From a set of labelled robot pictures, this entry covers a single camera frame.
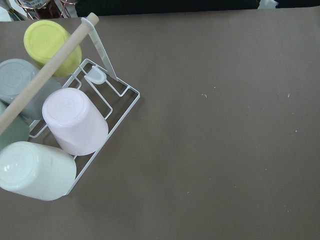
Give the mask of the green plastic cup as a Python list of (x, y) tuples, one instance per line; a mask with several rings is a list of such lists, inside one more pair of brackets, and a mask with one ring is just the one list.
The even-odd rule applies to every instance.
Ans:
[(27, 141), (29, 138), (29, 133), (29, 125), (20, 115), (18, 115), (0, 136), (0, 150), (12, 143)]

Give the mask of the pink plastic cup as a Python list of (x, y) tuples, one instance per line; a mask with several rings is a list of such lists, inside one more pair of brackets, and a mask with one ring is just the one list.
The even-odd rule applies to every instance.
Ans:
[(101, 148), (109, 127), (89, 97), (76, 88), (62, 88), (50, 94), (42, 116), (60, 147), (70, 155), (85, 156)]

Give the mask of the white plastic cup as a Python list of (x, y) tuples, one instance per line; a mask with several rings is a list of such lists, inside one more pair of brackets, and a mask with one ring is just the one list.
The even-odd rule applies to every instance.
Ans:
[(77, 173), (75, 160), (62, 149), (18, 141), (0, 152), (0, 187), (43, 201), (68, 192)]

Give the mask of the grey plastic cup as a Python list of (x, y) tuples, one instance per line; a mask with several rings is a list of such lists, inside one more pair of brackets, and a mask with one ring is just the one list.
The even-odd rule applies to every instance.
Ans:
[[(20, 58), (3, 61), (0, 64), (0, 99), (7, 105), (11, 104), (38, 72), (37, 67)], [(32, 120), (42, 120), (42, 107), (46, 98), (61, 88), (59, 82), (50, 78), (21, 114)]]

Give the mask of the yellow plastic cup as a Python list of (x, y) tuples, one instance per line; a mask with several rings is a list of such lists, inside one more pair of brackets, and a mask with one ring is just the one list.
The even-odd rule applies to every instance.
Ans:
[[(39, 20), (25, 31), (23, 44), (26, 52), (38, 68), (42, 68), (70, 38), (60, 24), (51, 20)], [(82, 62), (82, 51), (77, 46), (53, 74), (55, 77), (71, 75)]]

